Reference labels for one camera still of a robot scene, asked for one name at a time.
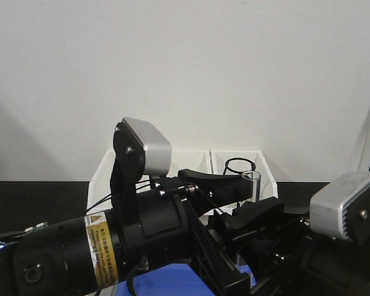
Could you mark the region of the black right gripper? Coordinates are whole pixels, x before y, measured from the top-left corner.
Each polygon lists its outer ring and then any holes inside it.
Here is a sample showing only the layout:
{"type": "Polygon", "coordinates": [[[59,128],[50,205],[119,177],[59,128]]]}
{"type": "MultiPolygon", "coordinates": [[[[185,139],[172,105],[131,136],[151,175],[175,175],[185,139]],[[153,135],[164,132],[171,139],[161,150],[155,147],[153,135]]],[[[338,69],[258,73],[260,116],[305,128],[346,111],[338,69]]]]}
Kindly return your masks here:
{"type": "Polygon", "coordinates": [[[234,243],[250,267],[250,295],[370,295],[370,218],[354,218],[342,240],[312,231],[306,216],[282,216],[283,209],[270,197],[208,217],[213,237],[234,243]]]}

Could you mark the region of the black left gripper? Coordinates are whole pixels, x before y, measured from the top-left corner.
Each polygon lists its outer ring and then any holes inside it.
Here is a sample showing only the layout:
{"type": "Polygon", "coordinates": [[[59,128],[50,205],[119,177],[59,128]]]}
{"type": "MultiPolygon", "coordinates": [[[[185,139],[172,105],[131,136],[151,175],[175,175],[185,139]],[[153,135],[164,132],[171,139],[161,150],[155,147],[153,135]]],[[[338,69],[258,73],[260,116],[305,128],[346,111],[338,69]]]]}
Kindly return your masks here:
{"type": "Polygon", "coordinates": [[[189,169],[178,177],[160,178],[141,192],[125,178],[110,179],[108,221],[118,273],[142,274],[191,257],[191,268],[215,295],[248,295],[250,276],[218,248],[199,216],[252,198],[252,183],[189,169]]]}

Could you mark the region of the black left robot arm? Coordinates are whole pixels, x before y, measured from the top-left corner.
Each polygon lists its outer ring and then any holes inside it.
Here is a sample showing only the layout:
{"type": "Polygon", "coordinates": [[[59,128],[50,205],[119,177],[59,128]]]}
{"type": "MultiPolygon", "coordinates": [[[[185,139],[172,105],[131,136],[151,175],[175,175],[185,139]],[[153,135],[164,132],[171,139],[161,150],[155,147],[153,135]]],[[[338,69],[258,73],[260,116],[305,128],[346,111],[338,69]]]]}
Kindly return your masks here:
{"type": "Polygon", "coordinates": [[[244,295],[250,276],[213,240],[200,217],[248,199],[240,176],[181,170],[138,192],[121,171],[112,208],[31,231],[0,248],[0,295],[87,295],[173,263],[187,263],[216,295],[244,295]]]}

